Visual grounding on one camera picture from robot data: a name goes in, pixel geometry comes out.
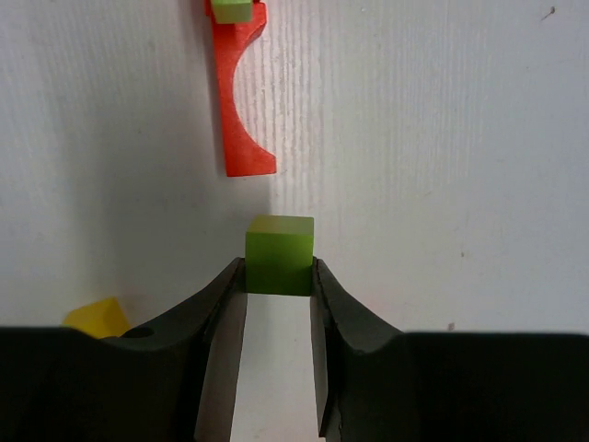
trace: yellow object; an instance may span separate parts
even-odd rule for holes
[[[94,338],[121,336],[131,327],[116,297],[109,297],[71,311],[63,325],[73,327]]]

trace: small green block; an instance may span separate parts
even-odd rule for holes
[[[211,6],[220,25],[247,23],[254,18],[253,0],[213,0]]]
[[[248,293],[311,294],[313,218],[261,215],[246,233]]]

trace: orange 3d-printed part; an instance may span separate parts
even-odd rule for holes
[[[276,173],[276,157],[249,136],[237,114],[233,93],[237,63],[266,26],[266,5],[260,0],[254,0],[253,20],[249,23],[220,25],[214,20],[210,0],[206,0],[205,4],[206,13],[213,22],[214,61],[227,176]]]

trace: textured wall surface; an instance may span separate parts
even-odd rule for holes
[[[0,5],[1,323],[147,320],[272,212],[401,329],[589,332],[586,1],[268,0],[236,92],[280,172],[237,180],[193,3]],[[249,305],[234,439],[314,440],[307,301]]]

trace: orange bracket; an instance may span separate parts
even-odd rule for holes
[[[239,59],[266,26],[266,5],[260,0],[254,0],[253,8],[253,20],[249,23],[219,25],[214,20],[210,0],[206,0],[206,14],[213,22],[214,62],[228,177],[276,173],[276,157],[249,136],[237,114],[233,93]]]

